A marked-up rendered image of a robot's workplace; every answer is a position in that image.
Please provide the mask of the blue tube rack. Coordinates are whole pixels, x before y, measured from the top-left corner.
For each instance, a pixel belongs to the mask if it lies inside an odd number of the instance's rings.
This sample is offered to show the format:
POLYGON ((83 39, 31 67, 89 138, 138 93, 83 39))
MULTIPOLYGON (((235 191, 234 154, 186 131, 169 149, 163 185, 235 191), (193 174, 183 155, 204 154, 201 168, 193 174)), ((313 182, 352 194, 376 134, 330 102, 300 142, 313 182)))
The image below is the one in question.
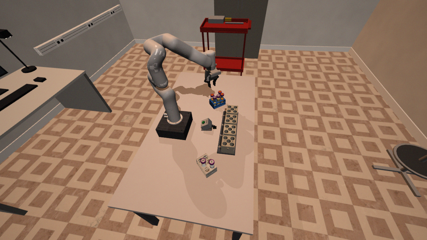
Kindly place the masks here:
POLYGON ((220 104, 218 104, 219 102, 217 101, 217 99, 216 99, 216 103, 213 103, 213 101, 210 99, 209 100, 209 104, 212 106, 212 108, 213 109, 215 109, 215 108, 218 108, 218 107, 220 107, 220 106, 222 106, 222 105, 225 105, 226 104, 226 100, 225 100, 225 98, 224 98, 224 100, 220 100, 220 104), (223 101, 223 102, 222 102, 223 101), (222 103, 221 103, 222 102, 222 103), (216 104, 216 105, 215 105, 216 104))

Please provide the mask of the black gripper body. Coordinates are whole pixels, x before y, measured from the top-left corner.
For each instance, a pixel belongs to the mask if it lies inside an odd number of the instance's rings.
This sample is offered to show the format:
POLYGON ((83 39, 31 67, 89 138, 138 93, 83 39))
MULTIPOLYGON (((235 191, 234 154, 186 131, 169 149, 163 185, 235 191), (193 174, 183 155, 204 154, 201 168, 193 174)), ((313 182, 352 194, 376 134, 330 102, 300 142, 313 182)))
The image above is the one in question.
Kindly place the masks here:
POLYGON ((210 73, 210 71, 207 70, 207 69, 205 69, 205 76, 207 77, 207 81, 211 81, 211 80, 214 80, 214 79, 218 78, 218 76, 215 76, 215 77, 212 77, 212 78, 209 77, 209 73, 210 73))

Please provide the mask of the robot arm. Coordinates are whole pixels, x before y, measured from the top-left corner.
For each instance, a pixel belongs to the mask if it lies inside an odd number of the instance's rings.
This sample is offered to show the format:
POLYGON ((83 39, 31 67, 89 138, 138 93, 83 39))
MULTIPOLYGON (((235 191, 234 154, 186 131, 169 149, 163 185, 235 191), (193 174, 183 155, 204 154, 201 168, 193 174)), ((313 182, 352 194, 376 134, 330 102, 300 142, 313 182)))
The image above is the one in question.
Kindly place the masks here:
POLYGON ((215 51, 207 50, 201 53, 194 47, 169 33, 145 40, 143 48, 145 52, 150 55, 147 62, 147 77, 155 92, 159 94, 163 100, 163 105, 166 110, 164 117, 167 118, 167 122, 171 125, 179 124, 183 117, 179 113, 177 107, 175 91, 168 85, 168 79, 162 67, 162 63, 166 58, 165 48, 205 67, 210 71, 209 77, 215 77, 221 74, 221 71, 216 69, 215 51))

